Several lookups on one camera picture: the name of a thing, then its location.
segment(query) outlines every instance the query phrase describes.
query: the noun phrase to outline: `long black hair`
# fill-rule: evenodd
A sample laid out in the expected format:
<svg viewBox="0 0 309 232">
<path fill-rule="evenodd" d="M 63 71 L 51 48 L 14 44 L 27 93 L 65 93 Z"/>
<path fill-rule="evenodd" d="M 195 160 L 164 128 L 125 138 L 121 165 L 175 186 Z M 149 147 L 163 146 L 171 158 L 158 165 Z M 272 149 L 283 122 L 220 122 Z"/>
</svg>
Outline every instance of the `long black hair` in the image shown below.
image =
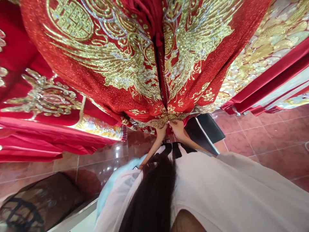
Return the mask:
<svg viewBox="0 0 309 232">
<path fill-rule="evenodd" d="M 170 232 L 176 165 L 167 152 L 156 154 L 143 167 L 144 177 L 128 205 L 119 232 Z"/>
</svg>

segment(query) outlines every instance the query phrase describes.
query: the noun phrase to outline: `dark bag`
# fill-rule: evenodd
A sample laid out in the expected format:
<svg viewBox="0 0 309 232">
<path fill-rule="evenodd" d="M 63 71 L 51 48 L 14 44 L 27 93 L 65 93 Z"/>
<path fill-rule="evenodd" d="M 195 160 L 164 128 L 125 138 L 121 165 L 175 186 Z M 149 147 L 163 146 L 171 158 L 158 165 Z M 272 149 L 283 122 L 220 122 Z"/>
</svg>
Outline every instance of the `dark bag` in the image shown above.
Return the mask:
<svg viewBox="0 0 309 232">
<path fill-rule="evenodd" d="M 45 232 L 83 201 L 77 186 L 65 174 L 58 172 L 6 199 L 0 208 L 0 221 L 18 232 Z"/>
</svg>

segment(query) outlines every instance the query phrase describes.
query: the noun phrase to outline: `black chair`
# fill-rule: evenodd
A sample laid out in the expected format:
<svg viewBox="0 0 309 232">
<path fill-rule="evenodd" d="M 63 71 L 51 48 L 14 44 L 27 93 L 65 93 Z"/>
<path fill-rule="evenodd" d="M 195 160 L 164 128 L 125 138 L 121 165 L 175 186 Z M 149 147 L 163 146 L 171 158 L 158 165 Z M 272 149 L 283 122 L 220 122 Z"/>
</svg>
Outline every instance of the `black chair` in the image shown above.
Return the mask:
<svg viewBox="0 0 309 232">
<path fill-rule="evenodd" d="M 185 130 L 189 137 L 198 145 L 212 154 L 220 154 L 214 143 L 224 139 L 225 135 L 210 114 L 200 114 L 189 119 Z"/>
</svg>

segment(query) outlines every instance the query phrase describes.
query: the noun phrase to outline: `red wedding dress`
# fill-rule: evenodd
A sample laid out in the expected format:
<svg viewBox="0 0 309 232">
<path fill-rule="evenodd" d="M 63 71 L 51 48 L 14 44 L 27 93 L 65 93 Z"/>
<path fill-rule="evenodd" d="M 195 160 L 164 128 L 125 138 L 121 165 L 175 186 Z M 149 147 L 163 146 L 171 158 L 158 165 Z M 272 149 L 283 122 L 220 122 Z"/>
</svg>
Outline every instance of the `red wedding dress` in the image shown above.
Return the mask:
<svg viewBox="0 0 309 232">
<path fill-rule="evenodd" d="M 92 154 L 126 127 L 53 73 L 29 39 L 20 7 L 0 1 L 0 162 Z"/>
<path fill-rule="evenodd" d="M 212 110 L 271 0 L 21 0 L 52 70 L 101 110 L 154 133 Z"/>
</svg>

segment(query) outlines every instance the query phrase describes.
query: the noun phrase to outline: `light blue sleeve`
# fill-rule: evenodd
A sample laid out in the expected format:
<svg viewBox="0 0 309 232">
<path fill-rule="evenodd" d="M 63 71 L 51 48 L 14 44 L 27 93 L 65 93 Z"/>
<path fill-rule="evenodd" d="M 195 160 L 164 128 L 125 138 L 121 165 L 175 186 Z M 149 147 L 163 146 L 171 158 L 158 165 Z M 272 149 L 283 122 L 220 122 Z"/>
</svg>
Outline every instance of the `light blue sleeve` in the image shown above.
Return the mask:
<svg viewBox="0 0 309 232">
<path fill-rule="evenodd" d="M 116 171 L 113 172 L 113 174 L 110 176 L 106 184 L 104 185 L 97 203 L 97 219 L 99 215 L 102 212 L 103 207 L 105 206 L 106 200 L 112 191 L 114 187 L 114 183 L 117 180 L 117 178 L 124 173 L 125 171 L 132 170 L 135 166 L 139 167 L 141 163 L 144 161 L 146 155 L 144 155 L 142 158 L 133 158 L 131 159 L 127 164 L 124 166 L 118 168 Z"/>
</svg>

